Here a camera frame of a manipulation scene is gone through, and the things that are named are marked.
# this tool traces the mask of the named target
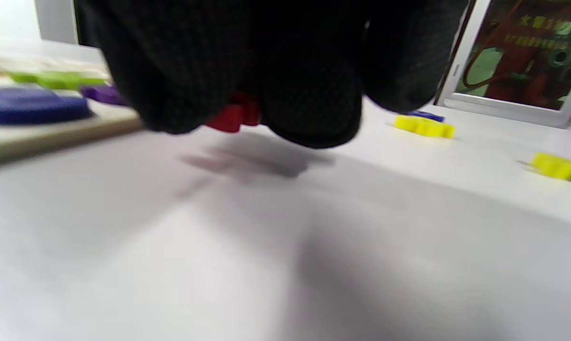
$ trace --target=red object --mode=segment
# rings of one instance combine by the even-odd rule
[[[258,101],[244,93],[235,93],[231,99],[231,104],[227,105],[216,118],[205,125],[222,132],[236,133],[241,130],[241,125],[259,125],[260,118]]]

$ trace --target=green piece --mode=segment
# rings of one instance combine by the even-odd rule
[[[37,75],[32,73],[10,73],[10,78],[19,83],[36,83],[52,90],[75,90],[80,86],[103,85],[102,78],[88,78],[78,72],[42,72]]]
[[[18,83],[36,83],[37,82],[37,75],[34,73],[26,73],[26,72],[10,72],[9,77]]]

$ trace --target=white wall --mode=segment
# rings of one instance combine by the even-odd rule
[[[0,0],[0,36],[41,39],[35,0]]]

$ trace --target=blue piece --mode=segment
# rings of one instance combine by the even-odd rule
[[[47,89],[0,89],[0,125],[39,125],[92,117],[86,99]]]
[[[424,112],[424,111],[408,112],[407,115],[424,117],[424,118],[432,119],[433,121],[437,121],[437,122],[441,122],[441,123],[443,123],[443,121],[445,121],[445,117],[443,117],[443,116],[437,116],[435,114],[431,114],[429,112]]]

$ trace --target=purple block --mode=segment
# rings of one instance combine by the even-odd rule
[[[119,91],[114,86],[83,86],[80,88],[81,94],[86,99],[93,99],[100,103],[112,104],[114,106],[126,106]]]
[[[92,117],[85,99],[47,89],[0,89],[0,125],[38,125]]]

